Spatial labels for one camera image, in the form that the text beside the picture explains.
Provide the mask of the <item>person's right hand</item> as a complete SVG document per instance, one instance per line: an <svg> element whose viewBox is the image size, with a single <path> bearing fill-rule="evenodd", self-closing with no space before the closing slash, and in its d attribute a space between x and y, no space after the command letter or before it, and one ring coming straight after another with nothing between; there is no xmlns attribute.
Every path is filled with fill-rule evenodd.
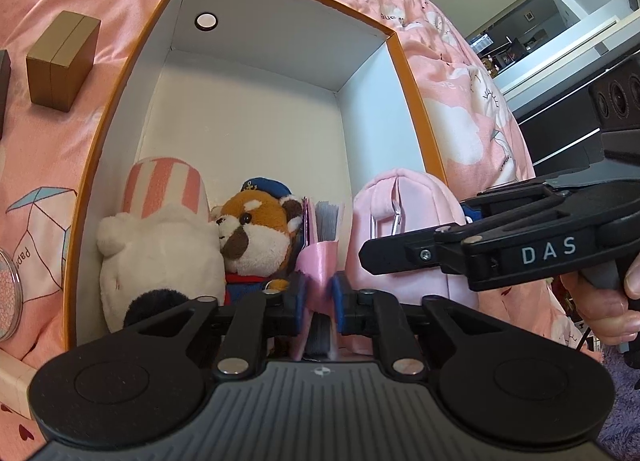
<svg viewBox="0 0 640 461"><path fill-rule="evenodd" d="M561 281L574 299L578 314L603 344L618 345L638 337L640 316L628 307L628 299L635 301L640 296L639 259L626 273L625 295L596 289L580 273L567 273Z"/></svg>

